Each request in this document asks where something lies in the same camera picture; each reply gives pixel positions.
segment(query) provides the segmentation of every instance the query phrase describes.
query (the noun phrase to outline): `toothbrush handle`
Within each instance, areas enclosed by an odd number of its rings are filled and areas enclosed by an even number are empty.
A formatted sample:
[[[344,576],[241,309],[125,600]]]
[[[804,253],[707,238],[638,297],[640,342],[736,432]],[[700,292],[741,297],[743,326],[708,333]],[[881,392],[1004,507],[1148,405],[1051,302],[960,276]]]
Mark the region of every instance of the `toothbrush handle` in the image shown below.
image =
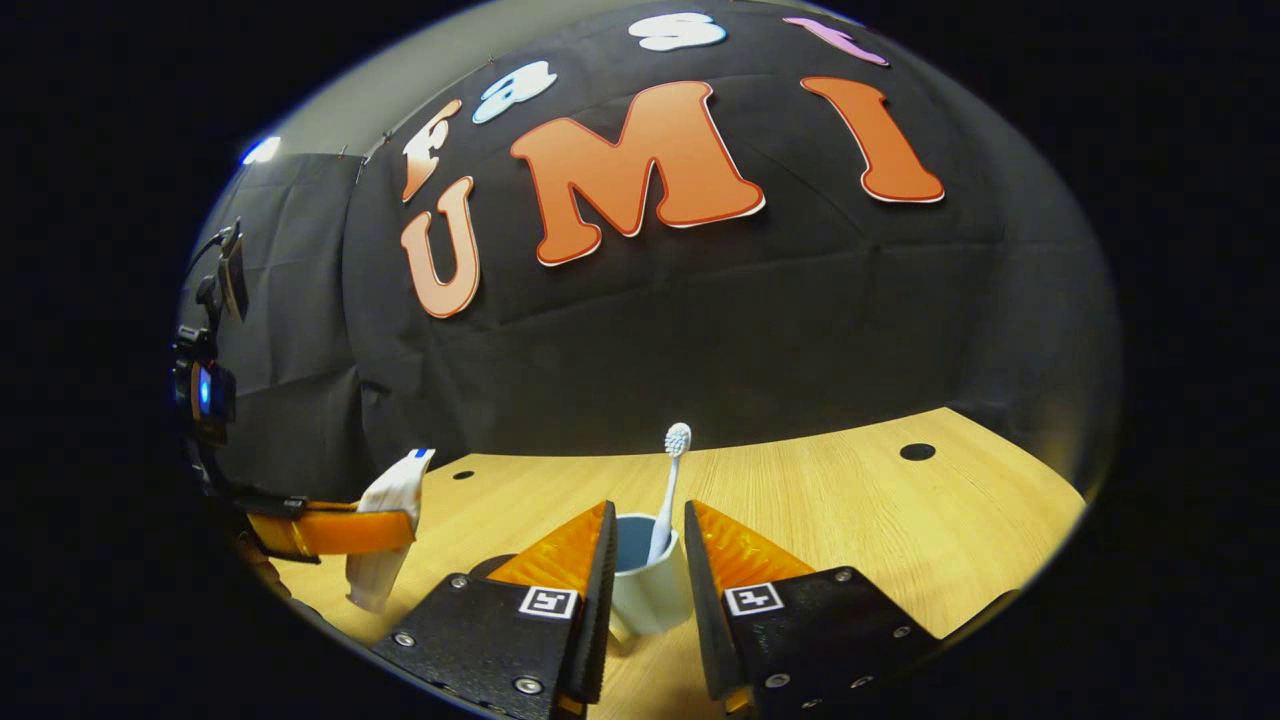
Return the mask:
[[[672,457],[671,477],[667,478],[667,496],[662,501],[662,510],[658,511],[658,520],[653,524],[653,534],[649,536],[648,562],[662,557],[662,553],[667,550],[667,543],[671,542],[671,503],[676,498],[676,474],[678,471],[680,457]]]

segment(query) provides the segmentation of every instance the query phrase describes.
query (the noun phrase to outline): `hole in table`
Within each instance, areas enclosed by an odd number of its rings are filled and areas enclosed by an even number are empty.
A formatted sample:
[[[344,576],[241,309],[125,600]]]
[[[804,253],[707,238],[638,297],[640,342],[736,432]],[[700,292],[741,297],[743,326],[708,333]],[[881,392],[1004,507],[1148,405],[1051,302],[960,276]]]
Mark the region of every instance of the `hole in table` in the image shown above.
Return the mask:
[[[928,460],[929,457],[933,457],[934,452],[937,452],[937,450],[927,442],[913,442],[911,445],[904,447],[899,455],[908,460]]]

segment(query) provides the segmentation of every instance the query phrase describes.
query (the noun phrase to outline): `white letter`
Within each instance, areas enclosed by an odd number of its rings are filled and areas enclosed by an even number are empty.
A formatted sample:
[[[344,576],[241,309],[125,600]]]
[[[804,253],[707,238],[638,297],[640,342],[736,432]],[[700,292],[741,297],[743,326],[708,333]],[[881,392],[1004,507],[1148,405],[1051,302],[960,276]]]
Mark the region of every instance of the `white letter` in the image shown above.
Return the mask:
[[[724,40],[724,28],[701,13],[673,13],[657,15],[631,23],[627,29],[636,37],[643,37],[640,47],[655,53],[666,53],[677,47],[712,45]]]

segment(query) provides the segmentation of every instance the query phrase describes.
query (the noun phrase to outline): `letter m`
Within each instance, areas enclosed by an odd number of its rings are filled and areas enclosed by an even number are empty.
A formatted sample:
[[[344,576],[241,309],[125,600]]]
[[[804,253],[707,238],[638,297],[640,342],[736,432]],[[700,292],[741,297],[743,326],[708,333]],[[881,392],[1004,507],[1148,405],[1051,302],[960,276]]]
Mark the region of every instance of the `letter m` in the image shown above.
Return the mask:
[[[764,191],[739,174],[707,110],[710,95],[705,82],[641,91],[616,143],[568,118],[516,140],[511,155],[529,163],[543,214],[538,260],[559,265],[600,246],[600,228],[582,220],[573,192],[623,236],[637,234],[653,165],[663,186],[658,219],[667,225],[687,228],[763,208]]]

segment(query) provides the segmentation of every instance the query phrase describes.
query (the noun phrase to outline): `letter cutout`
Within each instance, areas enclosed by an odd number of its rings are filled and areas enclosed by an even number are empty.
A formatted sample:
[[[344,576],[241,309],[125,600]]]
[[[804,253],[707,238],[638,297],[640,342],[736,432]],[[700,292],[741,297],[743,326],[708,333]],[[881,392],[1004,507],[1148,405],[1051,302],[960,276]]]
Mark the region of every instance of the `letter cutout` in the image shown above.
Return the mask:
[[[404,145],[404,192],[401,200],[408,202],[417,193],[426,178],[435,172],[439,158],[431,156],[431,150],[439,150],[449,137],[449,123],[444,118],[453,117],[462,108],[461,100],[449,102],[417,135]]]
[[[833,27],[827,27],[819,23],[818,20],[810,20],[809,18],[782,18],[782,22],[805,28],[809,32],[817,35],[818,37],[826,40],[828,45],[838,47],[840,50],[849,53],[854,58],[858,58],[860,60],[867,60],[868,63],[873,63],[876,65],[888,67],[888,60],[881,58],[874,53],[868,53],[867,50],[863,50],[861,47],[854,45],[852,37],[849,37],[849,35]]]
[[[627,32],[635,37],[643,37],[640,47],[654,53],[714,45],[728,35],[709,15],[701,13],[672,13],[645,18],[631,23]]]
[[[476,295],[480,284],[480,258],[476,254],[476,236],[471,225],[471,208],[467,196],[475,181],[468,176],[458,178],[440,195],[435,209],[444,214],[453,241],[453,256],[458,269],[448,283],[440,282],[431,261],[431,246],[426,231],[431,227],[431,214],[420,213],[404,225],[401,247],[408,255],[408,270],[413,278],[417,301],[433,318],[448,318],[461,313]]]
[[[637,234],[653,165],[663,186],[658,219],[669,227],[740,218],[763,208],[764,191],[739,174],[712,120],[710,95],[709,85],[692,81],[640,91],[617,143],[570,118],[543,123],[516,140],[511,155],[529,163],[543,214],[538,260],[559,265],[599,247],[600,228],[582,222],[575,191],[620,233]]]
[[[886,202],[936,202],[942,181],[920,165],[911,143],[884,109],[884,95],[869,85],[833,77],[806,77],[800,85],[831,101],[867,161],[863,190]]]
[[[471,122],[475,124],[488,123],[507,111],[516,102],[524,102],[556,82],[559,76],[548,73],[550,65],[545,60],[529,63],[527,65],[512,70],[498,82],[489,86],[480,96],[480,106],[476,108]]]

